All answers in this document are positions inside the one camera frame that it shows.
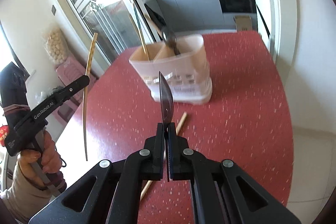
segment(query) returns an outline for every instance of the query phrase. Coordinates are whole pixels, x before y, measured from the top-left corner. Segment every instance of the person's arm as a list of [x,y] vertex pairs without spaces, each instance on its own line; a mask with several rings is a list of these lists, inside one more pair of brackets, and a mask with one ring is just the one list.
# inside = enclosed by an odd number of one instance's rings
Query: person's arm
[[[44,147],[43,172],[58,172],[62,162],[59,154],[55,151],[55,143],[47,131],[44,134]],[[51,191],[44,186],[30,165],[40,156],[40,153],[34,150],[22,151],[14,170],[12,186],[0,194],[0,198],[10,213],[22,223],[28,223],[36,213],[49,203],[52,196]]]

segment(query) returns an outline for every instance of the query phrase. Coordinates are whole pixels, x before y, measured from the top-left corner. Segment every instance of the beige sleeve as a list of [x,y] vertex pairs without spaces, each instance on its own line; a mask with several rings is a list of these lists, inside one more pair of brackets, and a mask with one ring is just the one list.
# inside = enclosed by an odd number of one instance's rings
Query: beige sleeve
[[22,223],[28,223],[49,203],[51,196],[50,190],[39,190],[28,182],[18,163],[14,169],[12,186],[0,193],[7,209]]

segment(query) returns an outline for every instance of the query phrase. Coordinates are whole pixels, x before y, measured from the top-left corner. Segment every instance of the silver screw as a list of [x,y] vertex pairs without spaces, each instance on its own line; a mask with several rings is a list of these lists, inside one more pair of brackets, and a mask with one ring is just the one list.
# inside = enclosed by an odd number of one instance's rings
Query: silver screw
[[233,166],[233,161],[232,160],[224,160],[223,165],[224,165],[224,167],[230,168],[230,167]]
[[143,149],[143,150],[140,150],[139,153],[141,156],[148,156],[150,154],[150,151],[148,149]]
[[102,160],[100,163],[99,163],[99,166],[101,168],[106,168],[106,167],[109,167],[110,166],[110,162],[108,160]]
[[190,148],[186,148],[185,150],[183,150],[183,154],[184,155],[188,155],[188,156],[190,156],[190,155],[192,155],[194,153],[194,151],[192,150],[192,149],[190,149]]

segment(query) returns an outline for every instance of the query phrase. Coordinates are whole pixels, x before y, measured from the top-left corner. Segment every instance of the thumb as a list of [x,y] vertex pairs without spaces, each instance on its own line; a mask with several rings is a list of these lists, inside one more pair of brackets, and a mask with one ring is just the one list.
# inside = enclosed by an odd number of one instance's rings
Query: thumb
[[40,152],[27,149],[21,151],[19,160],[22,164],[30,164],[36,162],[39,157],[41,157]]

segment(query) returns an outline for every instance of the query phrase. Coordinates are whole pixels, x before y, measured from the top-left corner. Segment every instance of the red table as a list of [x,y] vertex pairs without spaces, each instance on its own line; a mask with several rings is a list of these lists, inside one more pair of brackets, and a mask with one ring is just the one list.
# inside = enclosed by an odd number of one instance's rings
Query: red table
[[[213,94],[205,105],[175,103],[174,119],[189,115],[181,132],[190,148],[207,158],[233,159],[283,205],[292,180],[293,136],[280,77],[256,32],[204,36]],[[85,161],[82,107],[57,142],[72,185],[100,160],[125,159],[156,134],[160,104],[121,54],[91,90],[87,106]],[[193,223],[186,181],[154,182],[141,202],[139,223]]]

